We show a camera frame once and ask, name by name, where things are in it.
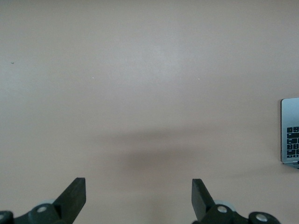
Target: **laptop keyboard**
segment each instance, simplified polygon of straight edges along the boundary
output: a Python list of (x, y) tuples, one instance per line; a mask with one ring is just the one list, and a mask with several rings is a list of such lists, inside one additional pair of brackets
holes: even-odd
[(287, 136), (287, 158), (299, 157), (299, 127), (288, 127)]

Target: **laptop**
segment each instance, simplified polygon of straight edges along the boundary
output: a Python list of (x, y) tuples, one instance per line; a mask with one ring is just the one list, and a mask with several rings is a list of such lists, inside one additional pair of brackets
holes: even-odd
[(299, 98), (282, 99), (281, 161), (299, 169)]

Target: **keyboard key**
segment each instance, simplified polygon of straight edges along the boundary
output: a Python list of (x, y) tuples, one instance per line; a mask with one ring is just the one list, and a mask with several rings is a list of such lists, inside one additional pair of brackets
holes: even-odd
[(295, 155), (296, 150), (287, 150), (287, 155)]
[(288, 139), (287, 144), (296, 144), (297, 139)]
[(299, 133), (288, 133), (286, 134), (288, 139), (295, 139), (295, 138), (299, 138)]

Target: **silver laptop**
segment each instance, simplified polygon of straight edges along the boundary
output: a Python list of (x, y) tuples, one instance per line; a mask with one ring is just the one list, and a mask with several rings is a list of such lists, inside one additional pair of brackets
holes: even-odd
[(299, 169), (299, 98), (281, 100), (281, 161)]

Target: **beige table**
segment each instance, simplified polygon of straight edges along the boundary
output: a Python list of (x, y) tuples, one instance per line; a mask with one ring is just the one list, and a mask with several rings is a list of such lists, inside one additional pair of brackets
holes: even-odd
[(299, 4), (0, 2), (0, 210), (85, 177), (76, 224), (190, 224), (192, 178), (242, 215), (299, 220), (279, 101), (299, 96)]

